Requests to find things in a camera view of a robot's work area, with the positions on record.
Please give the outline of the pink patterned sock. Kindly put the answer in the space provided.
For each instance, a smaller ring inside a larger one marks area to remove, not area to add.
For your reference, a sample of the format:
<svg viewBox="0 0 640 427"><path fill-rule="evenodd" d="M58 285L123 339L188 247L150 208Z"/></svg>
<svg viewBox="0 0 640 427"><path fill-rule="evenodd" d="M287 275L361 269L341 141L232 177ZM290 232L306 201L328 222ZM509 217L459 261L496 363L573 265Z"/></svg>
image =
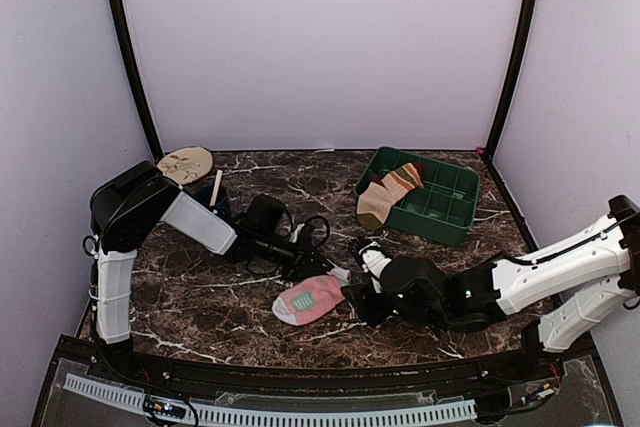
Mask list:
<svg viewBox="0 0 640 427"><path fill-rule="evenodd" d="M272 304L275 317L292 326L315 322L345 300L341 289L350 284L347 269L334 267L328 274L310 277L278 295Z"/></svg>

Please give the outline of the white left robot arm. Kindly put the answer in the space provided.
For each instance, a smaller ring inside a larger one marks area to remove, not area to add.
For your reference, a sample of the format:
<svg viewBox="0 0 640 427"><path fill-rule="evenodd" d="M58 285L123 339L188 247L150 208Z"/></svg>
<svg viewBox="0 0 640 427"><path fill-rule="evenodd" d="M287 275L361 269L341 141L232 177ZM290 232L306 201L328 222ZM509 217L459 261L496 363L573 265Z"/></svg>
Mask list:
<svg viewBox="0 0 640 427"><path fill-rule="evenodd" d="M120 383L141 374L140 359L121 342L129 340L131 276L137 251L159 223L165 223L209 252L234 262L258 257L276 265L290 282L324 275L334 267L320 251L314 231L327 221L313 216L281 234L291 217L278 199L260 194L246 211L233 217L199 202L149 161L142 161L99 187L90 199L95 259L92 299L95 329L111 345L101 364Z"/></svg>

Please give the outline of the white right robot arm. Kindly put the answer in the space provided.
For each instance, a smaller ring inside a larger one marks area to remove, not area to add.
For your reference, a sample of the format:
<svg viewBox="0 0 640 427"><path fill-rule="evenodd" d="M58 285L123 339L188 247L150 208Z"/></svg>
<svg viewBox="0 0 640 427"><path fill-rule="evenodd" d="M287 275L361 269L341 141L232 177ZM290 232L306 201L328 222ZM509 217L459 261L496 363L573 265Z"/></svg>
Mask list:
<svg viewBox="0 0 640 427"><path fill-rule="evenodd" d="M567 350L639 295L639 207L625 195L608 204L606 215L563 241L522 257L498 254L454 276L427 258L392 258L377 242L359 238L351 250L365 281L342 292L371 327L396 316L474 333L571 290L560 307L531 322L523 333L527 345L511 357L511 373L530 381L547 367L549 353Z"/></svg>

